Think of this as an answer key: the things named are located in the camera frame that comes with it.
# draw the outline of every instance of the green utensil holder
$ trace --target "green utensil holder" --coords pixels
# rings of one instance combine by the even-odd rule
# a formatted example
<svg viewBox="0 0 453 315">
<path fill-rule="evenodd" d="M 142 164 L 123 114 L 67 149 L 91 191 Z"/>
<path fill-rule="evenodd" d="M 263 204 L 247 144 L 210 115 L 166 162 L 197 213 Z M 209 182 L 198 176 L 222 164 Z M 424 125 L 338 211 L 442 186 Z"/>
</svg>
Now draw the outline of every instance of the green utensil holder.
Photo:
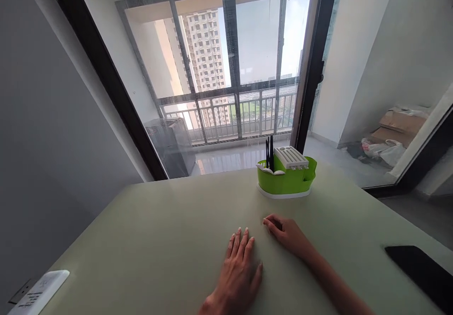
<svg viewBox="0 0 453 315">
<path fill-rule="evenodd" d="M 280 159 L 274 155 L 274 170 L 281 170 L 285 174 L 273 175 L 268 172 L 258 170 L 258 190 L 265 196 L 273 199 L 287 199 L 307 196 L 310 193 L 311 183 L 316 177 L 317 162 L 305 156 L 308 160 L 307 169 L 286 169 Z"/>
</svg>

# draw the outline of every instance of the cardboard box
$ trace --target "cardboard box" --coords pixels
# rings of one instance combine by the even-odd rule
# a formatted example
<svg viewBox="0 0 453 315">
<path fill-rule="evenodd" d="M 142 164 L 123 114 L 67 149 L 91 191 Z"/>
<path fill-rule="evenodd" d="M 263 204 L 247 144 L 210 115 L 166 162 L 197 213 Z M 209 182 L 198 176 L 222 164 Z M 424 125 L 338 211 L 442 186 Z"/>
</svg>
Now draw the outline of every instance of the cardboard box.
<svg viewBox="0 0 453 315">
<path fill-rule="evenodd" d="M 381 118 L 379 124 L 386 129 L 395 130 L 415 137 L 425 122 L 426 119 L 422 117 L 405 115 L 390 110 Z"/>
<path fill-rule="evenodd" d="M 410 136 L 404 133 L 397 132 L 395 130 L 390 130 L 386 128 L 379 128 L 375 132 L 373 132 L 370 137 L 370 141 L 375 143 L 385 143 L 386 140 L 395 140 L 403 144 L 403 146 L 407 149 L 409 144 L 414 139 L 414 136 Z"/>
</svg>

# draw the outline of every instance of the table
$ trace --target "table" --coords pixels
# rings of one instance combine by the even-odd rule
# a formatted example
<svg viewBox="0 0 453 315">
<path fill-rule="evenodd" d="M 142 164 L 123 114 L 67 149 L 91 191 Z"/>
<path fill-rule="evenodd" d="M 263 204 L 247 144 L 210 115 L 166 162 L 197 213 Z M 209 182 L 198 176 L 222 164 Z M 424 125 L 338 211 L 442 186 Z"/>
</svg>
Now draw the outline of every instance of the table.
<svg viewBox="0 0 453 315">
<path fill-rule="evenodd" d="M 318 165 L 311 195 L 300 199 L 268 199 L 256 181 L 246 169 L 125 188 L 51 267 L 71 274 L 41 314 L 196 314 L 239 226 L 264 263 L 250 314 L 336 314 L 262 225 L 270 213 L 294 218 L 376 314 L 442 314 L 383 246 L 416 245 L 452 273 L 449 249 L 331 166 Z"/>
</svg>

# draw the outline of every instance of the black phone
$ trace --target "black phone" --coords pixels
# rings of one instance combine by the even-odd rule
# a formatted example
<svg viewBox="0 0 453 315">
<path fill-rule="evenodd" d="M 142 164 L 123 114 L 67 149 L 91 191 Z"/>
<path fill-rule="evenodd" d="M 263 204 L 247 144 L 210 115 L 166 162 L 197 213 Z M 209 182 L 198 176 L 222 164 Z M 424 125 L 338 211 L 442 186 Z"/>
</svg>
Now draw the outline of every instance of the black phone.
<svg viewBox="0 0 453 315">
<path fill-rule="evenodd" d="M 446 314 L 453 315 L 453 276 L 415 246 L 385 247 L 390 258 Z"/>
</svg>

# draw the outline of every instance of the sky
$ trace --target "sky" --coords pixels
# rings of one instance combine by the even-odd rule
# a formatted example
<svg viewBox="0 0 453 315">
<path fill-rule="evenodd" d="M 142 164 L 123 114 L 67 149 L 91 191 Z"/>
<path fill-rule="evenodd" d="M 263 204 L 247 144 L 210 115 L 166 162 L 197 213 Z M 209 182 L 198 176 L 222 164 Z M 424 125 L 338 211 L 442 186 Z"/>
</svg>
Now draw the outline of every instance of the sky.
<svg viewBox="0 0 453 315">
<path fill-rule="evenodd" d="M 310 0 L 286 0 L 281 74 L 297 76 Z M 280 0 L 258 0 L 236 6 L 241 84 L 275 77 Z M 218 9 L 225 85 L 231 86 L 223 8 Z"/>
</svg>

